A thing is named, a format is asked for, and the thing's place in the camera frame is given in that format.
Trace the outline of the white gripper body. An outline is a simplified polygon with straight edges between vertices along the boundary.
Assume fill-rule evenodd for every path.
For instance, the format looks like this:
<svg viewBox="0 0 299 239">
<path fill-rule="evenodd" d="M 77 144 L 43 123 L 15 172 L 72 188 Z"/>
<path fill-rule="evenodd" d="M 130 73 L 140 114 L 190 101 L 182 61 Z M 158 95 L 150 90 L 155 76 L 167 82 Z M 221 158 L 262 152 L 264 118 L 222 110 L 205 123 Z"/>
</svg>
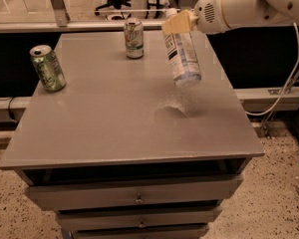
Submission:
<svg viewBox="0 0 299 239">
<path fill-rule="evenodd" d="M 198 0 L 194 6 L 197 29 L 204 34 L 224 33 L 230 29 L 224 17 L 224 0 Z"/>
</svg>

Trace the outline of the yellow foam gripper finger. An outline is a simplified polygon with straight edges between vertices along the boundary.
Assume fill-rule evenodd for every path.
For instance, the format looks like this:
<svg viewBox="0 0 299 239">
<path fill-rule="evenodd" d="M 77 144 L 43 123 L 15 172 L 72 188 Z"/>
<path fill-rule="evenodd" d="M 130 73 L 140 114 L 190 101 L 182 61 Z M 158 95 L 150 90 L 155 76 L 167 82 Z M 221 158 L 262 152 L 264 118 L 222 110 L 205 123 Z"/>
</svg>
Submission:
<svg viewBox="0 0 299 239">
<path fill-rule="evenodd" d="M 166 20 L 161 24 L 162 31 L 166 35 L 189 33 L 196 26 L 198 16 L 192 10 L 178 12 L 176 9 L 166 11 Z"/>
</svg>

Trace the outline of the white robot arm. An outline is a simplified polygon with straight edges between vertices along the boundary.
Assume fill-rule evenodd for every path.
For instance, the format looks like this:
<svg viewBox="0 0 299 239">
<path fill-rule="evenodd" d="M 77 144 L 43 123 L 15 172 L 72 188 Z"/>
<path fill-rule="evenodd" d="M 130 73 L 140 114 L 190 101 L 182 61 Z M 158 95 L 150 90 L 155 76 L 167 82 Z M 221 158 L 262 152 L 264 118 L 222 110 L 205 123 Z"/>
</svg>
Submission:
<svg viewBox="0 0 299 239">
<path fill-rule="evenodd" d="M 167 35 L 299 24 L 299 0 L 198 0 L 192 10 L 168 9 L 166 17 L 161 28 Z"/>
</svg>

